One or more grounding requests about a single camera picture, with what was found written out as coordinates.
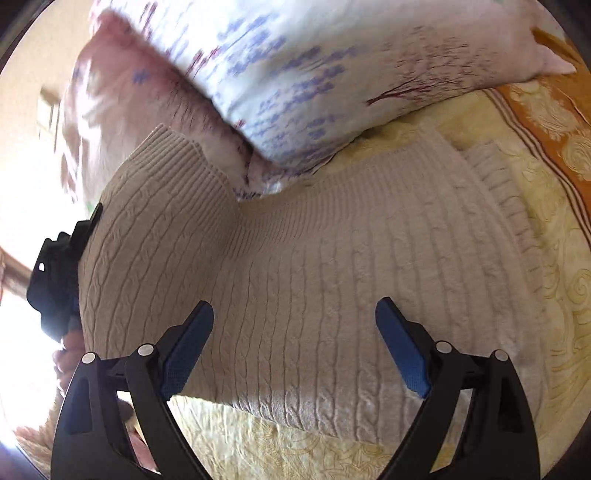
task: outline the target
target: wall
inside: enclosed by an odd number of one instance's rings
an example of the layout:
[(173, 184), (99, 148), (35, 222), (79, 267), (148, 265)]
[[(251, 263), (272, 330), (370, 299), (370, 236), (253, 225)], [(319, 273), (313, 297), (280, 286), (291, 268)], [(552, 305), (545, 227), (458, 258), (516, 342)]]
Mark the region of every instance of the wall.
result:
[(59, 161), (39, 142), (35, 123), (41, 87), (61, 96), (88, 41), (91, 5), (54, 1), (0, 74), (0, 245), (29, 267), (45, 237), (70, 233), (83, 215), (62, 192)]

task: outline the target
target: clamp jaw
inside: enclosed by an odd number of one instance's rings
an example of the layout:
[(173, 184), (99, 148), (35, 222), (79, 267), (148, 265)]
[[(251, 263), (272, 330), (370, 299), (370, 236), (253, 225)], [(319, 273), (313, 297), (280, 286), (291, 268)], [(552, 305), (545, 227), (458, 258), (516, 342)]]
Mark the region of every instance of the clamp jaw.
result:
[[(101, 360), (87, 353), (72, 378), (57, 424), (51, 458), (54, 480), (211, 480), (178, 428), (166, 402), (181, 393), (213, 328), (201, 301), (182, 325), (156, 345)], [(117, 391), (128, 391), (160, 474), (137, 465), (119, 415)]]
[[(540, 480), (534, 421), (509, 356), (466, 355), (409, 322), (390, 298), (376, 322), (408, 388), (424, 398), (380, 480)], [(431, 473), (461, 390), (472, 399), (451, 464)]]
[[(466, 355), (407, 321), (390, 298), (378, 302), (376, 323), (408, 388), (425, 400), (378, 480), (539, 480), (534, 422), (509, 356)], [(87, 353), (61, 410), (51, 463), (53, 480), (211, 480), (166, 402), (180, 393), (213, 328), (202, 301), (183, 325), (156, 345), (101, 360)], [(451, 464), (431, 472), (461, 390), (472, 400)], [(137, 465), (117, 408), (129, 391), (159, 473)]]

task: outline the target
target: bedspread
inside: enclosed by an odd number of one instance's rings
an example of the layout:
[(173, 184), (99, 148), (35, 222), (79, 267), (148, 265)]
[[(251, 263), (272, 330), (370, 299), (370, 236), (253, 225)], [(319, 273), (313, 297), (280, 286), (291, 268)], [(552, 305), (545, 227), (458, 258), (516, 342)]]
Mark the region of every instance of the bedspread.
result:
[[(501, 149), (544, 256), (549, 388), (535, 422), (545, 474), (591, 410), (591, 74), (566, 43), (549, 35), (538, 41), (579, 72), (470, 93), (371, 129), (316, 177), (407, 145), (423, 125), (460, 151), (484, 141)], [(171, 409), (214, 478), (373, 479), (397, 447), (343, 442), (192, 398), (174, 398)], [(445, 447), (437, 466), (452, 455)]]

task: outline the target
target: curtain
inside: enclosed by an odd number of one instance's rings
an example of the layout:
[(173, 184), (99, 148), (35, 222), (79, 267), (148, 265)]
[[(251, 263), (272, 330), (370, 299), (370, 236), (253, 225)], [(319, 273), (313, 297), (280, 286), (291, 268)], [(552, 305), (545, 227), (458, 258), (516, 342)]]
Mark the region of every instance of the curtain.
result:
[(4, 290), (26, 299), (31, 270), (0, 248), (0, 303)]

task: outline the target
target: light switch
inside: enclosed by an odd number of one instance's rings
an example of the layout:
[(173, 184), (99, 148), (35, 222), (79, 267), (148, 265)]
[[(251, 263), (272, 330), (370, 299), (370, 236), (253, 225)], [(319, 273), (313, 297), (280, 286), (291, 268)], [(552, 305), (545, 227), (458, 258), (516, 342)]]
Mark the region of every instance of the light switch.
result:
[(37, 100), (37, 130), (39, 140), (47, 143), (51, 152), (56, 150), (57, 124), (60, 118), (60, 101), (52, 93), (41, 90)]

